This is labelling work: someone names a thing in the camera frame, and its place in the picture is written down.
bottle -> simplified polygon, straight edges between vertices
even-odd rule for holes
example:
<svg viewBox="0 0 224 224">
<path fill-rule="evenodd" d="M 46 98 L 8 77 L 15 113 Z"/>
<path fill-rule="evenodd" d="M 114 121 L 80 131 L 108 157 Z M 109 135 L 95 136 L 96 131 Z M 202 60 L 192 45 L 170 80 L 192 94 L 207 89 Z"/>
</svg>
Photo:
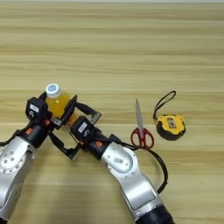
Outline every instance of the bottle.
<svg viewBox="0 0 224 224">
<path fill-rule="evenodd" d="M 52 83 L 49 84 L 46 89 L 46 103 L 48 105 L 48 110 L 52 112 L 52 115 L 56 118 L 61 118 L 64 114 L 64 109 L 70 101 L 70 95 L 60 89 L 58 84 Z M 67 122 L 68 126 L 71 126 L 76 120 L 76 115 L 72 114 L 69 121 Z"/>
</svg>

yellow tape measure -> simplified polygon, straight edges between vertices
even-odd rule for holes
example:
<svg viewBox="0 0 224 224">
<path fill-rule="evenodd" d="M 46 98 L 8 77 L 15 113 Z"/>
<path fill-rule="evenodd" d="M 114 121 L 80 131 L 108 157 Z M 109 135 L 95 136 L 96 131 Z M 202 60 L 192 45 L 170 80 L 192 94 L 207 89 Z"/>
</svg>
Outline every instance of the yellow tape measure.
<svg viewBox="0 0 224 224">
<path fill-rule="evenodd" d="M 184 118 L 182 115 L 161 115 L 157 117 L 157 112 L 161 109 L 168 101 L 174 98 L 176 91 L 171 91 L 169 94 L 165 95 L 156 105 L 153 119 L 157 126 L 157 133 L 164 139 L 175 141 L 178 140 L 186 133 L 186 126 L 184 123 Z M 167 96 L 172 95 L 172 97 L 162 102 Z"/>
</svg>

scissors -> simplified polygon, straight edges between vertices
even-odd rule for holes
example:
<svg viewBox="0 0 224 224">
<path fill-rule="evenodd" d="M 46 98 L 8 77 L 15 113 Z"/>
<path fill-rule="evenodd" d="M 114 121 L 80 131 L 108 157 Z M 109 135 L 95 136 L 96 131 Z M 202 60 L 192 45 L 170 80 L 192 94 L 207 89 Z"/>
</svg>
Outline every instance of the scissors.
<svg viewBox="0 0 224 224">
<path fill-rule="evenodd" d="M 131 133 L 130 141 L 137 148 L 149 150 L 154 145 L 154 137 L 147 129 L 144 128 L 143 118 L 141 115 L 141 110 L 140 110 L 140 106 L 138 103 L 138 99 L 136 99 L 136 121 L 137 121 L 138 127 L 135 128 L 133 130 L 133 132 Z M 135 141 L 134 141 L 135 136 L 137 136 L 138 143 L 135 143 Z M 147 139 L 149 137 L 150 137 L 150 145 L 147 144 L 147 142 L 148 142 Z"/>
</svg>

red scissor handle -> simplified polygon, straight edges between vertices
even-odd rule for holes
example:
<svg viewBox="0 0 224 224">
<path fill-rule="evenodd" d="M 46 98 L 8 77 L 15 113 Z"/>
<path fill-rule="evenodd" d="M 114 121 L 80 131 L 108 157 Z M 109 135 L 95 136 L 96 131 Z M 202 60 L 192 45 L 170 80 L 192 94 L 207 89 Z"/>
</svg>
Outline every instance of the red scissor handle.
<svg viewBox="0 0 224 224">
<path fill-rule="evenodd" d="M 138 143 L 135 143 L 135 141 L 134 141 L 134 136 L 135 135 L 137 135 Z M 150 145 L 147 144 L 147 139 L 146 139 L 147 136 L 150 137 L 150 142 L 151 142 Z M 154 146 L 154 137 L 147 129 L 143 129 L 143 137 L 141 137 L 140 129 L 135 128 L 133 130 L 133 132 L 131 133 L 130 141 L 132 142 L 132 144 L 135 147 L 142 148 L 142 149 L 145 149 L 145 150 L 149 150 Z"/>
<path fill-rule="evenodd" d="M 134 136 L 137 135 L 137 139 L 138 139 L 138 143 L 135 143 L 134 141 Z M 140 129 L 139 128 L 135 128 L 130 136 L 130 141 L 132 142 L 132 144 L 136 147 L 136 148 L 140 148 L 142 147 L 142 138 L 141 138 L 141 133 L 140 133 Z"/>
<path fill-rule="evenodd" d="M 146 137 L 149 136 L 150 137 L 150 145 L 147 144 L 147 139 Z M 147 129 L 143 129 L 143 148 L 146 150 L 151 149 L 154 146 L 154 137 L 153 135 L 147 130 Z"/>
</svg>

wooden table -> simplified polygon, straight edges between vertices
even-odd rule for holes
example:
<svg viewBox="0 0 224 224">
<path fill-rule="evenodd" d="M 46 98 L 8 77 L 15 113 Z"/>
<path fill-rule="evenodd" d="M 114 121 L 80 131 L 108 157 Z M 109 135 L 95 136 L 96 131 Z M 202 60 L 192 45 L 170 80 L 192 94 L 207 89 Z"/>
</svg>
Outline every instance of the wooden table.
<svg viewBox="0 0 224 224">
<path fill-rule="evenodd" d="M 98 127 L 130 140 L 135 99 L 169 168 L 162 193 L 178 224 L 224 222 L 223 4 L 0 3 L 1 140 L 24 127 L 26 100 L 56 82 L 103 113 Z M 177 142 L 158 136 L 152 112 L 183 114 Z M 67 146 L 74 141 L 60 133 Z M 137 153 L 159 186 L 153 158 Z M 91 155 L 39 149 L 10 224 L 132 223 L 118 184 Z"/>
</svg>

